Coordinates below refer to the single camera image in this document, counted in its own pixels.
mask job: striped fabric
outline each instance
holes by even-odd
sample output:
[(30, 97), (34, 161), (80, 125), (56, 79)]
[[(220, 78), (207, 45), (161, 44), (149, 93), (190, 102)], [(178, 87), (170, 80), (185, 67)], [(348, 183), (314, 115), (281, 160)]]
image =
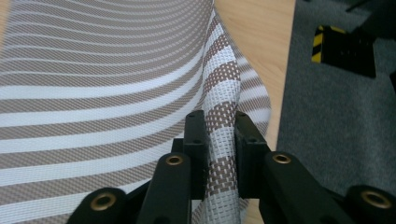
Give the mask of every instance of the striped fabric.
[(89, 192), (129, 192), (205, 111), (206, 200), (193, 223), (239, 223), (235, 110), (270, 103), (210, 0), (14, 1), (0, 64), (0, 223), (65, 223)]

